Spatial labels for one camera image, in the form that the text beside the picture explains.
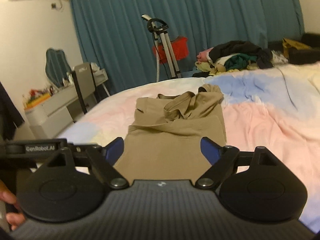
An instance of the blue curtain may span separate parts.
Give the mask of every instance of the blue curtain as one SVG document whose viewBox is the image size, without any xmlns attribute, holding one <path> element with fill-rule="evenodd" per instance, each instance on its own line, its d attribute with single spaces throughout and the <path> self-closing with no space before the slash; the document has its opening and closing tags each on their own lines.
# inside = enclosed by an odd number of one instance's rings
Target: blue curtain
<svg viewBox="0 0 320 240">
<path fill-rule="evenodd" d="M 196 55 L 231 40 L 262 47 L 304 32 L 299 0 L 71 0 L 84 62 L 106 69 L 112 93 L 156 80 L 151 34 L 142 14 L 163 19 L 170 35 L 188 38 L 190 71 Z M 165 71 L 161 70 L 161 79 Z"/>
</svg>

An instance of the khaki shirt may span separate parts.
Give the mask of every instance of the khaki shirt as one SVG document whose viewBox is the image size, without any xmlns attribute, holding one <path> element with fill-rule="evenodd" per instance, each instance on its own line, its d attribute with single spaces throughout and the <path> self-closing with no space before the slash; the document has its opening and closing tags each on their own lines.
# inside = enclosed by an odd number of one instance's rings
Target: khaki shirt
<svg viewBox="0 0 320 240">
<path fill-rule="evenodd" d="M 226 143 L 222 100 L 220 88 L 208 84 L 196 95 L 138 98 L 124 153 L 114 167 L 130 184 L 134 179 L 191 179 L 195 183 L 211 167 L 201 153 L 201 138 L 220 146 Z"/>
</svg>

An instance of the tie-dye bedspread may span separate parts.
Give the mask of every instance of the tie-dye bedspread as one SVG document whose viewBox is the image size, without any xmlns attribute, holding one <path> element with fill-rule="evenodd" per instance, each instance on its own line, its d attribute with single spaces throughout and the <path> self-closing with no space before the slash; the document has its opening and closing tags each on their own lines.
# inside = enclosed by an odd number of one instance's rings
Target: tie-dye bedspread
<svg viewBox="0 0 320 240">
<path fill-rule="evenodd" d="M 222 105 L 229 145 L 243 151 L 266 146 L 305 184 L 308 201 L 300 220 L 318 232 L 320 64 L 170 80 L 123 91 L 98 104 L 61 137 L 106 145 L 117 136 L 126 136 L 137 98 L 197 92 L 203 83 L 220 86 L 224 94 Z"/>
</svg>

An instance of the silver bolt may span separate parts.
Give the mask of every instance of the silver bolt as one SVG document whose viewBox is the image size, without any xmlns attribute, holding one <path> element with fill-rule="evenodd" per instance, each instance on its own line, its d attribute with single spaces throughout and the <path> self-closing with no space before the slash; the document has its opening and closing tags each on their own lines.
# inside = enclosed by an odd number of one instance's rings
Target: silver bolt
<svg viewBox="0 0 320 240">
<path fill-rule="evenodd" d="M 202 179 L 199 179 L 197 183 L 201 187 L 210 187 L 213 185 L 213 180 L 209 178 L 202 178 Z"/>
<path fill-rule="evenodd" d="M 127 184 L 127 181 L 123 178 L 116 178 L 111 181 L 111 185 L 114 187 L 123 187 Z"/>
</svg>

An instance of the wall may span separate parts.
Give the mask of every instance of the wall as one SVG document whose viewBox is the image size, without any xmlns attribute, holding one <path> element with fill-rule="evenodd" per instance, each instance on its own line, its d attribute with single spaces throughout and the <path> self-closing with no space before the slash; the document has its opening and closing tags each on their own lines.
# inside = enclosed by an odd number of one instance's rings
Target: wall
<svg viewBox="0 0 320 240">
<path fill-rule="evenodd" d="M 320 0 L 300 0 L 306 32 L 320 33 Z"/>
<path fill-rule="evenodd" d="M 51 9 L 53 2 L 59 6 L 58 0 L 0 0 L 0 81 L 25 120 L 22 95 L 48 84 L 46 50 L 63 49 L 71 67 L 82 63 L 69 2 L 60 11 Z M 32 138 L 28 123 L 15 137 Z"/>
</svg>

